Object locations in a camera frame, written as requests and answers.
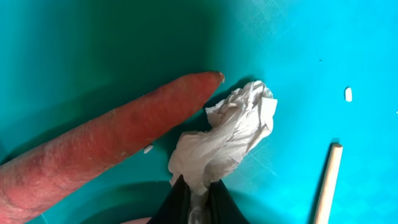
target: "white fragment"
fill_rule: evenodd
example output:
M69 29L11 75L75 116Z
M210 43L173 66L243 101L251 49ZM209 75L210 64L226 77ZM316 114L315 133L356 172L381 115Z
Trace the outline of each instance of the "white fragment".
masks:
M353 91L350 87L346 88L346 101L351 102L353 100Z
M147 154L154 146L153 145L149 145L147 147L144 148L144 154Z

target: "wooden stick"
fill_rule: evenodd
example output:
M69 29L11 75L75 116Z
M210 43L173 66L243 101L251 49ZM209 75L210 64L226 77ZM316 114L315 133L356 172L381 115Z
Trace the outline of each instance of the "wooden stick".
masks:
M329 222L331 203L333 201L333 195L335 194L342 153L343 146L341 144L336 143L331 146L328 165L326 167L321 192L319 194L317 212L315 213L315 218L313 220L314 224L326 224Z

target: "teal surface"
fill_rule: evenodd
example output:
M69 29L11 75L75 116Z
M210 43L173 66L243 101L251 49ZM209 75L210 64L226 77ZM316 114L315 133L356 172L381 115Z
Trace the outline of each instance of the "teal surface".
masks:
M181 75L220 70L210 104L253 79L279 101L272 134L224 180L249 221L310 222L339 140L330 223L397 223L397 23L393 0L0 0L0 160ZM204 121L198 113L32 223L153 215L180 133Z

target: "teal tray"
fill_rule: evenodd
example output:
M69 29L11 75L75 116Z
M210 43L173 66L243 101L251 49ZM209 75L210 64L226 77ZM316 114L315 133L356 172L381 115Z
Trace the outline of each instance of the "teal tray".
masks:
M250 80L279 101L272 134L224 180L251 223L310 222L332 141L345 149L330 223L397 223L397 11L393 0L0 0L0 161L220 70L209 105ZM32 223L152 216L181 132L206 128L201 111Z

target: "tissue paper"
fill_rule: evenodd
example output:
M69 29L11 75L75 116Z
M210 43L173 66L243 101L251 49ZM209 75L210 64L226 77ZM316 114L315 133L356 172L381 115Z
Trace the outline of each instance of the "tissue paper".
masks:
M243 157L274 127L277 105L270 89L261 81L236 89L214 107L206 108L212 129L182 133L170 161L173 185L182 174L189 185L192 212L190 221L200 219L203 198L210 183L232 173Z

